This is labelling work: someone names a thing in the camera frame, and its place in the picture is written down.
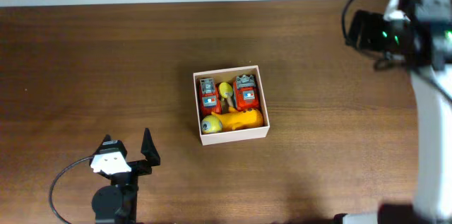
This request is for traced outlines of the yellow grey toy ball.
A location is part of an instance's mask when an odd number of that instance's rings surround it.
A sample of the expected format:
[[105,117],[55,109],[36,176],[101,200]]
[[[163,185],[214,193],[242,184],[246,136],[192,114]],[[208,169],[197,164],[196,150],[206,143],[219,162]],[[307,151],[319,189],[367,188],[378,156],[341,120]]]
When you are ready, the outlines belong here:
[[215,134],[222,131],[222,122],[214,115],[208,115],[201,121],[202,134]]

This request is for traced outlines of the red toy fire truck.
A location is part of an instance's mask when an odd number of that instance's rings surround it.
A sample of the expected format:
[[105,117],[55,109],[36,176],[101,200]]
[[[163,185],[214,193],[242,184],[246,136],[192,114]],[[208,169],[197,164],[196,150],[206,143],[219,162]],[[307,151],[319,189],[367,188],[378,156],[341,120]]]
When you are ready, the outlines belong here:
[[199,86],[199,100],[201,114],[205,117],[212,112],[220,114],[221,104],[218,88],[213,78],[202,78]]

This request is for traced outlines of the orange ball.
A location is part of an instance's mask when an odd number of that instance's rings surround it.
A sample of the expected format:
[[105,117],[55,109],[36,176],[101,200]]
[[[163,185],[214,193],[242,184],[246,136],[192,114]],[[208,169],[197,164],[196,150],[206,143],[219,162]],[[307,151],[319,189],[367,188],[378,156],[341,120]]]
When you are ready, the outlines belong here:
[[261,111],[254,108],[242,111],[237,111],[232,108],[230,109],[230,112],[225,114],[217,114],[214,112],[211,112],[211,114],[220,120],[223,131],[253,129],[264,125],[264,118]]

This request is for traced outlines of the yellow wooden rattle drum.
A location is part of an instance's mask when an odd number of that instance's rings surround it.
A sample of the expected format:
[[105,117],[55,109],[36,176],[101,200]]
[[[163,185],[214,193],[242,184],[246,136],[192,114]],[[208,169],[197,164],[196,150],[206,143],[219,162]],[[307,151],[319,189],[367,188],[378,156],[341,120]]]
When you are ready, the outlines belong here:
[[233,96],[234,96],[234,90],[232,86],[227,82],[222,82],[219,85],[219,92],[223,99],[226,100],[227,104],[230,107],[235,107]]

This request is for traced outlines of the red toy tank vehicle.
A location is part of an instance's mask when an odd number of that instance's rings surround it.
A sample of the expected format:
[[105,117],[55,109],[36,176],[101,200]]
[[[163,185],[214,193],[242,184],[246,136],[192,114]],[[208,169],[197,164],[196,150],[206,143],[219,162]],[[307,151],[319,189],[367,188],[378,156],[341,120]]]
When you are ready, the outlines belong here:
[[233,83],[235,107],[239,111],[258,109],[260,102],[254,75],[237,76]]

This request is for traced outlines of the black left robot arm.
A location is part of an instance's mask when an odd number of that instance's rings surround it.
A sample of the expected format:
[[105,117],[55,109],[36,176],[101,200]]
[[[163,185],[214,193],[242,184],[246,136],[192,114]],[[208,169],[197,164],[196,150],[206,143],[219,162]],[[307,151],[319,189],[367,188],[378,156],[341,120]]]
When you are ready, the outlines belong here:
[[138,199],[138,178],[151,175],[160,165],[160,156],[148,128],[143,133],[142,160],[128,162],[127,150],[120,140],[106,135],[94,152],[90,167],[110,181],[95,192],[91,205],[99,224],[135,223]]

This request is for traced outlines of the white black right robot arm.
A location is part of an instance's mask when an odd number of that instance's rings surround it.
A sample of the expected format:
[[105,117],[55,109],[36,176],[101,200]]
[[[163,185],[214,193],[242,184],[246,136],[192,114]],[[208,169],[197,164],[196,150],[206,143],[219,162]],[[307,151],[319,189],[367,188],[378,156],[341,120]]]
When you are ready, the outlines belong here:
[[340,213],[334,223],[451,222],[451,0],[389,0],[383,14],[358,10],[345,44],[374,70],[405,69],[417,105],[418,176],[410,204]]

